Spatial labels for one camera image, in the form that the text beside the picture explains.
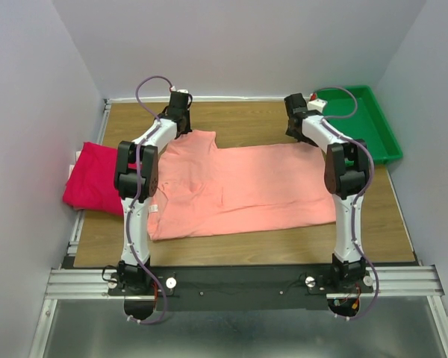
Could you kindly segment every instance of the metal floor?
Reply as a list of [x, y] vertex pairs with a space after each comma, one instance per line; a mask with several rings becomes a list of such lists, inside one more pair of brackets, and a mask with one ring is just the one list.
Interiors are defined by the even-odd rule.
[[368, 316], [349, 322], [307, 310], [168, 317], [164, 324], [137, 326], [126, 321], [122, 301], [58, 301], [44, 356], [445, 357], [426, 297], [381, 298]]

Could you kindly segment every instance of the green plastic bin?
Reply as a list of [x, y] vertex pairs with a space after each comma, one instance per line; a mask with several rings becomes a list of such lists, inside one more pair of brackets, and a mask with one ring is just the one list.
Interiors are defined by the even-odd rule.
[[[386, 164], [400, 159], [403, 156], [402, 149], [371, 88], [368, 86], [345, 88], [357, 98], [357, 113], [348, 119], [330, 119], [330, 124], [353, 139], [365, 140], [375, 164]], [[319, 91], [317, 96], [328, 102], [323, 112], [325, 116], [342, 116], [353, 111], [353, 100], [341, 90], [325, 89]]]

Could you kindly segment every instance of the wooden table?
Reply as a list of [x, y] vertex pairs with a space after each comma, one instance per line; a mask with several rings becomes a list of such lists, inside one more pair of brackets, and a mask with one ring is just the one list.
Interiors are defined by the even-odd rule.
[[[164, 104], [150, 104], [161, 111]], [[146, 131], [152, 117], [138, 104], [113, 104], [103, 145], [116, 148]], [[200, 102], [193, 104], [191, 126], [217, 132], [219, 148], [294, 142], [285, 136], [281, 102]], [[385, 167], [376, 170], [362, 209], [362, 240], [376, 262], [414, 261]], [[123, 245], [122, 217], [87, 212], [75, 267], [116, 265]], [[232, 235], [150, 242], [155, 266], [328, 263], [335, 246], [335, 224]]]

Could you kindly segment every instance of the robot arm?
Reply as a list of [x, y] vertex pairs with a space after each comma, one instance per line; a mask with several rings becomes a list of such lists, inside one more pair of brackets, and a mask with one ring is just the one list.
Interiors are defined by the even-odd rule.
[[302, 94], [285, 98], [289, 117], [286, 134], [319, 147], [326, 153], [324, 181], [335, 203], [337, 241], [332, 255], [332, 280], [336, 286], [365, 275], [361, 256], [361, 204], [359, 192], [369, 180], [368, 158], [323, 117], [325, 101], [308, 103]]
[[[148, 265], [148, 212], [152, 196], [158, 188], [158, 157], [169, 142], [181, 134], [191, 132], [188, 98], [186, 92], [171, 92], [169, 105], [158, 116], [160, 121], [155, 120], [153, 126], [139, 138], [132, 142], [123, 141], [118, 146], [114, 186], [119, 191], [125, 217], [121, 264], [135, 267], [136, 271], [139, 271], [139, 266], [130, 246], [134, 246], [140, 261]], [[140, 142], [143, 145], [140, 148], [138, 174], [129, 165], [136, 163], [137, 144]], [[131, 203], [137, 194], [138, 175], [141, 182], [140, 197], [130, 212]]]

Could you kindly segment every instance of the red object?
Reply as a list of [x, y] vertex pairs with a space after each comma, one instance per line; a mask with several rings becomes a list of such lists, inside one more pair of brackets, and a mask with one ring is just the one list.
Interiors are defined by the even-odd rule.
[[84, 143], [66, 183], [63, 201], [80, 209], [122, 216], [121, 199], [113, 184], [117, 152], [115, 148]]

